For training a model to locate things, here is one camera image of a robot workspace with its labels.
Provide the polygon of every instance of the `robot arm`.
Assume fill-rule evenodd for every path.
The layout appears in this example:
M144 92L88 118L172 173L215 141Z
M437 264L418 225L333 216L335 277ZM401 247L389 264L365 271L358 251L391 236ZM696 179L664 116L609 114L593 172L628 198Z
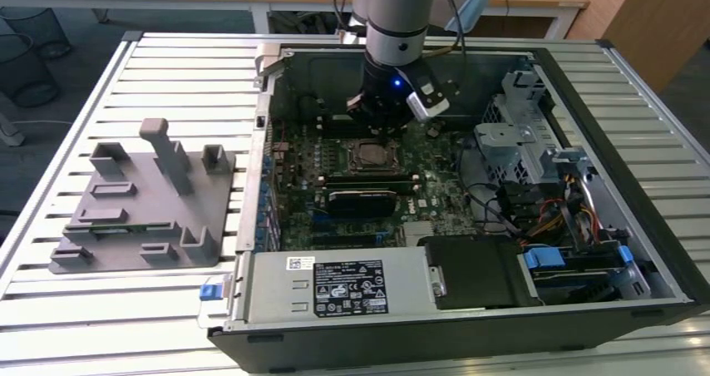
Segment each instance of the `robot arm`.
M461 2L463 30L471 30L487 0ZM450 107L454 81L439 83L422 57L430 23L458 30L449 0L354 0L354 17L366 25L363 88L349 101L353 118L373 132L391 134L411 120L425 121Z

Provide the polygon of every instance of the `blue latch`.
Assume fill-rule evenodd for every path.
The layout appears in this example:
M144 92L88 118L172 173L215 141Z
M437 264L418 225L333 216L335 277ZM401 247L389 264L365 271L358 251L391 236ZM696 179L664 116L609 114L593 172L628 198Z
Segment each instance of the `blue latch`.
M565 266L562 253L555 247L535 247L523 254L523 258L529 270L550 266Z
M625 264L632 264L634 262L634 253L632 253L632 250L628 246L621 245L620 248L620 255L621 259L624 260Z
M200 301L222 299L222 284L204 284L200 286Z

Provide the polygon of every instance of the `white label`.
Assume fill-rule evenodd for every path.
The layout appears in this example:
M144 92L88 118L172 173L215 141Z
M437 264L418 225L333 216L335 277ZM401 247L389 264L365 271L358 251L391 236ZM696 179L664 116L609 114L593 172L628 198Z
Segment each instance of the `white label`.
M315 257L287 257L286 270L313 270Z

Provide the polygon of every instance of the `mesh trash can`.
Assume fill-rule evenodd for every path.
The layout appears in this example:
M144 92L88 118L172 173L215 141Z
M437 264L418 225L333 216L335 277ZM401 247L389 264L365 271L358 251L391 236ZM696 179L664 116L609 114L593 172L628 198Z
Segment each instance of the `mesh trash can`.
M59 86L27 35L0 35L0 92L20 107L51 101Z
M71 44L51 8L0 7L0 18L12 31L32 38L35 50L44 59L59 58L71 51Z

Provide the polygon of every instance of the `metal workbench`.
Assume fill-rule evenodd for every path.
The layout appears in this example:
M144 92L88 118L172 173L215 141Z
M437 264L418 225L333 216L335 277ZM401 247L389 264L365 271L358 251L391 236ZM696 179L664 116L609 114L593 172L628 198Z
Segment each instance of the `metal workbench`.
M198 288L234 269L241 190L261 97L261 42L338 43L334 37L147 33L122 42L0 249L0 373L239 375L207 341ZM710 279L710 159L614 49L593 42L470 40L470 46L546 47L561 63L668 223ZM171 121L187 151L238 151L218 266L54 275L47 265L90 181L96 142L150 148L144 117ZM575 141L573 127L562 129ZM212 320L226 316L210 307ZM315 374L710 374L710 318L640 330L597 349L323 371Z

